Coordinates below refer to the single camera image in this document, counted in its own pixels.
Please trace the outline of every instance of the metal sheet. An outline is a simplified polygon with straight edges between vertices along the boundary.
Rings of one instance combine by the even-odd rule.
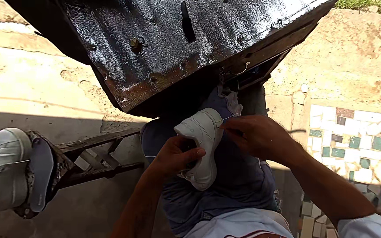
[[[63,0],[88,56],[129,111],[204,66],[264,39],[326,0],[189,0],[196,41],[182,29],[178,0]],[[142,42],[133,51],[131,40]]]

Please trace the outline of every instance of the white shirt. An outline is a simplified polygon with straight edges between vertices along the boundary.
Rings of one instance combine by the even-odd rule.
[[[338,223],[340,238],[377,238],[381,237],[381,216],[373,214]],[[201,221],[184,238],[225,238],[225,237],[263,237],[263,234],[276,234],[293,238],[289,226],[277,212],[245,208],[221,214],[210,221]]]

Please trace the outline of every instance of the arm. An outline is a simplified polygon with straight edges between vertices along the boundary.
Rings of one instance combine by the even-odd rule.
[[[242,116],[228,120],[221,128],[241,150],[290,168],[304,192],[335,227],[341,219],[355,219],[375,213],[375,208],[361,192],[311,157],[272,119]]]
[[[120,219],[114,225],[111,238],[149,238],[162,184],[186,168],[186,164],[202,158],[205,150],[195,148],[183,153],[179,149],[186,139],[175,136],[167,140],[157,157],[142,174]]]

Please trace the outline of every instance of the tiled wall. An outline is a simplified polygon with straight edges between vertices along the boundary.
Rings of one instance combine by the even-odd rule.
[[[307,151],[359,189],[381,214],[381,113],[312,105]],[[307,198],[301,238],[335,238],[327,217]]]

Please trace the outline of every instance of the white shoe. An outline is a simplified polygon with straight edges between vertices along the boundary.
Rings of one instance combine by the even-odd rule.
[[[26,199],[25,167],[31,150],[30,139],[22,130],[0,130],[0,211],[17,207]]]
[[[223,129],[219,128],[222,123],[216,110],[205,108],[174,127],[177,134],[193,139],[197,147],[205,149],[206,154],[197,161],[195,167],[181,173],[183,178],[200,191],[209,188],[217,176],[214,151],[223,136]]]

